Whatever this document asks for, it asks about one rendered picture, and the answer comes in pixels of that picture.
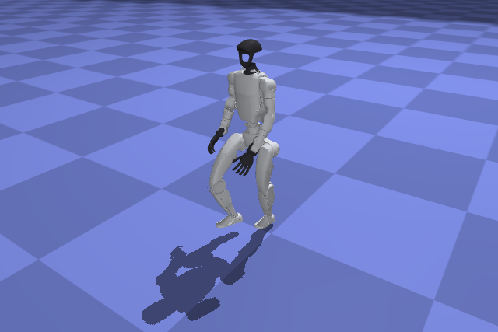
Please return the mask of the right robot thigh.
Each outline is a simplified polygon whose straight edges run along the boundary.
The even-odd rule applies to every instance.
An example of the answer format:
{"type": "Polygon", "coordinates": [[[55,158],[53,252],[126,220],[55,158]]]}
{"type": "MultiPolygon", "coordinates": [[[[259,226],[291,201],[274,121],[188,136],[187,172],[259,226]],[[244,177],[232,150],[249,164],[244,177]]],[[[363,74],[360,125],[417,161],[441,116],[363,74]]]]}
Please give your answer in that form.
{"type": "Polygon", "coordinates": [[[213,164],[209,180],[211,190],[216,193],[225,190],[226,182],[222,177],[233,163],[233,160],[237,157],[237,150],[243,151],[246,148],[247,146],[244,144],[243,134],[234,133],[229,137],[220,149],[213,164]]]}

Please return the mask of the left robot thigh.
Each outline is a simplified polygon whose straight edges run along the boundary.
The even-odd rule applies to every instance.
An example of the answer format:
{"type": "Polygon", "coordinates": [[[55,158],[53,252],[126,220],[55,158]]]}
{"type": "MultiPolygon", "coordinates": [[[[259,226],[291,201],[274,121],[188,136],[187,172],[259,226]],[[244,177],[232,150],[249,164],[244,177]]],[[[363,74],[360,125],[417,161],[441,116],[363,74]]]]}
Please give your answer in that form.
{"type": "Polygon", "coordinates": [[[256,162],[256,182],[258,191],[265,195],[268,191],[270,178],[273,170],[272,158],[279,154],[279,145],[269,139],[264,139],[264,144],[258,151],[256,162]]]}

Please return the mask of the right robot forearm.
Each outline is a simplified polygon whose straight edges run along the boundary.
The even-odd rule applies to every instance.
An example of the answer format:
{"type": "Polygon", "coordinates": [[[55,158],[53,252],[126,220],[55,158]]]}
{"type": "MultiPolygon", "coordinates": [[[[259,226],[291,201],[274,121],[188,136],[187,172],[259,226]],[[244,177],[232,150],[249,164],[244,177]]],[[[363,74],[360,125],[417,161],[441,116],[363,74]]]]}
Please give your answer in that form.
{"type": "Polygon", "coordinates": [[[223,114],[223,118],[221,120],[221,125],[218,128],[218,130],[220,128],[224,128],[225,131],[223,132],[223,135],[225,135],[228,132],[228,127],[230,126],[230,122],[231,122],[232,116],[234,114],[234,111],[225,106],[223,113],[224,114],[223,114]]]}

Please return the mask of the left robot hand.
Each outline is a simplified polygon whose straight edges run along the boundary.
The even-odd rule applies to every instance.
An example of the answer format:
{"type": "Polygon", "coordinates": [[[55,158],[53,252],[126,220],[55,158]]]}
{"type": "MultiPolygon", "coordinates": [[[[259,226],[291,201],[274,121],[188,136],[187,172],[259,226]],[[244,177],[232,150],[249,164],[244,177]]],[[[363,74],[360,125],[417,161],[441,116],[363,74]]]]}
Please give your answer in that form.
{"type": "Polygon", "coordinates": [[[253,161],[254,161],[253,156],[256,156],[257,153],[258,153],[258,152],[255,153],[255,152],[251,151],[251,146],[252,145],[253,145],[253,143],[251,143],[249,145],[249,147],[247,149],[247,153],[244,153],[242,156],[239,156],[239,157],[235,158],[235,160],[233,160],[233,163],[234,163],[237,160],[241,159],[240,162],[237,164],[237,166],[235,166],[235,168],[233,170],[237,169],[240,166],[240,164],[242,164],[240,166],[240,168],[238,169],[238,171],[236,171],[235,173],[239,173],[242,170],[242,168],[245,166],[243,168],[243,170],[241,171],[241,173],[239,173],[239,175],[242,175],[244,173],[245,169],[247,169],[247,170],[246,170],[246,172],[245,172],[245,174],[243,176],[247,175],[247,173],[248,173],[249,169],[251,168],[251,166],[253,164],[253,161]],[[247,168],[247,166],[248,166],[248,168],[247,168]]]}

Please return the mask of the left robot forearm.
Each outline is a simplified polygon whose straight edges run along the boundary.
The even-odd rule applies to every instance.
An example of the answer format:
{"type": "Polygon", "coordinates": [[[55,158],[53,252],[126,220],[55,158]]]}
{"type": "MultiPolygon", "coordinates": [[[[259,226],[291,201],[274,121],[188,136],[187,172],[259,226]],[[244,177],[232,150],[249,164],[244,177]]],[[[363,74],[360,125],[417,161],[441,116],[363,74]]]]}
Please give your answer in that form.
{"type": "Polygon", "coordinates": [[[266,139],[268,133],[270,133],[274,123],[274,116],[272,114],[266,114],[264,118],[264,123],[259,125],[257,136],[253,139],[253,145],[251,146],[251,151],[257,153],[260,147],[264,144],[264,139],[266,139]]]}

